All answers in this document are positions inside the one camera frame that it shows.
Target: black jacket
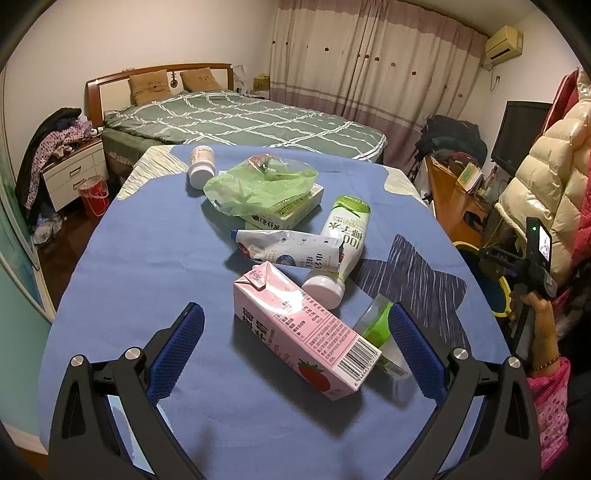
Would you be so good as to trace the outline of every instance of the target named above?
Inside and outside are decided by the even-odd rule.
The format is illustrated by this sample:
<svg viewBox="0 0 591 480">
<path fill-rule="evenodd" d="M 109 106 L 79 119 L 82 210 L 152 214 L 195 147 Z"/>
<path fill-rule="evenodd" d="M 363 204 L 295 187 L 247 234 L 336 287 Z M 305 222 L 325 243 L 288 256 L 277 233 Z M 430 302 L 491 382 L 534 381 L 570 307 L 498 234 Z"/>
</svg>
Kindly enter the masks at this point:
<svg viewBox="0 0 591 480">
<path fill-rule="evenodd" d="M 27 197 L 29 196 L 29 187 L 31 185 L 31 167 L 33 166 L 33 159 L 35 158 L 35 152 L 43 141 L 43 139 L 51 132 L 58 130 L 56 125 L 63 119 L 78 118 L 82 110 L 79 108 L 60 108 L 57 112 L 51 114 L 45 119 L 45 121 L 39 125 L 37 131 L 33 135 L 33 138 L 29 142 L 25 156 L 22 159 L 21 168 L 18 171 L 17 186 L 15 187 L 15 194 L 17 195 L 18 205 L 21 208 L 21 213 L 29 225 L 35 225 L 37 223 L 37 217 L 39 216 L 39 210 L 43 202 L 44 189 L 39 187 L 39 194 L 33 203 L 31 210 L 27 210 L 25 205 L 27 204 Z"/>
<path fill-rule="evenodd" d="M 471 155 L 481 168 L 484 165 L 488 149 L 480 138 L 477 125 L 435 115 L 427 120 L 421 133 L 421 139 L 415 144 L 417 162 L 421 162 L 429 153 L 447 148 Z"/>
</svg>

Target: cream puffer jacket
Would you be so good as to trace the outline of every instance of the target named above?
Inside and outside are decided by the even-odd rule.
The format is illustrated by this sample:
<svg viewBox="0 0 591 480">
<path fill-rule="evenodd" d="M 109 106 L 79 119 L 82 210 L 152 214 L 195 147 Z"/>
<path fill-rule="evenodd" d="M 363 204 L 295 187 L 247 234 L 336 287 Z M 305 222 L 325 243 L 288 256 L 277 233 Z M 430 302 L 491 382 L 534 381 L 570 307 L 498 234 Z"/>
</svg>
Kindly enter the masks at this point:
<svg viewBox="0 0 591 480">
<path fill-rule="evenodd" d="M 535 142 L 495 205 L 519 235 L 522 246 L 525 218 L 542 220 L 552 234 L 551 274 L 558 286 L 566 283 L 571 273 L 590 153 L 591 98 L 586 97 Z"/>
</svg>

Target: clothes pile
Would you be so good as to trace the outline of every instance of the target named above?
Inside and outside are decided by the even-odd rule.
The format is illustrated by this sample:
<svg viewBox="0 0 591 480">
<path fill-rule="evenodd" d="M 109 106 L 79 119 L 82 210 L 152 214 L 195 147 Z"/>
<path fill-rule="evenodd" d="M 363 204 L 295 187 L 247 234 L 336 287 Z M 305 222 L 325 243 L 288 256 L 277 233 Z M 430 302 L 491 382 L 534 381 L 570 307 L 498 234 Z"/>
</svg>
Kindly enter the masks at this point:
<svg viewBox="0 0 591 480">
<path fill-rule="evenodd" d="M 96 131 L 92 123 L 80 117 L 79 108 L 60 108 L 50 115 L 31 139 L 18 172 L 15 193 L 21 213 L 29 225 L 35 225 L 46 189 L 41 189 L 41 171 L 51 157 L 62 158 L 73 146 L 87 141 Z"/>
<path fill-rule="evenodd" d="M 417 166 L 427 155 L 433 155 L 439 163 L 450 168 L 455 164 L 466 167 L 470 162 L 480 168 L 484 165 L 488 149 L 480 138 L 477 125 L 435 115 L 427 120 L 421 133 L 415 144 Z"/>
</svg>

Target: person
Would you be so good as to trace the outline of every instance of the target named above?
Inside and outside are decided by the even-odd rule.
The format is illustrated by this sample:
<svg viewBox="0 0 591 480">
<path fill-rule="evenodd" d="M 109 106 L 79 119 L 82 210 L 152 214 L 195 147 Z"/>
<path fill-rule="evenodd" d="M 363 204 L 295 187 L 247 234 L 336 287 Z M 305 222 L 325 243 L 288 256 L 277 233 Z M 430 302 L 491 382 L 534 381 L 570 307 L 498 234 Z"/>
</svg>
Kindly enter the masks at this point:
<svg viewBox="0 0 591 480">
<path fill-rule="evenodd" d="M 558 337 L 552 304 L 537 292 L 521 299 L 535 311 L 532 370 L 528 377 L 538 417 L 541 467 L 546 470 L 568 447 L 566 412 L 570 362 L 558 352 Z"/>
</svg>

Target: wooden floor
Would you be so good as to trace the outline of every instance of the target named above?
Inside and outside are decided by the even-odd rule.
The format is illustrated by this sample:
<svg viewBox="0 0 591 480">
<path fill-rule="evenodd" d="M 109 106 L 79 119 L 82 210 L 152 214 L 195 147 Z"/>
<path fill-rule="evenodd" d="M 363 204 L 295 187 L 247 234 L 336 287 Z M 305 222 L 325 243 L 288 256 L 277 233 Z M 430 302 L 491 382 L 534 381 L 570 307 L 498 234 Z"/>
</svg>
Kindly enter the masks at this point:
<svg viewBox="0 0 591 480">
<path fill-rule="evenodd" d="M 80 199 L 64 210 L 60 212 L 66 217 L 61 230 L 52 241 L 38 249 L 47 290 L 56 310 L 76 264 L 99 223 L 97 219 L 86 216 Z"/>
<path fill-rule="evenodd" d="M 41 455 L 40 453 L 30 452 L 22 448 L 18 449 L 21 452 L 22 457 L 31 465 L 42 478 L 47 477 L 47 455 Z"/>
</svg>

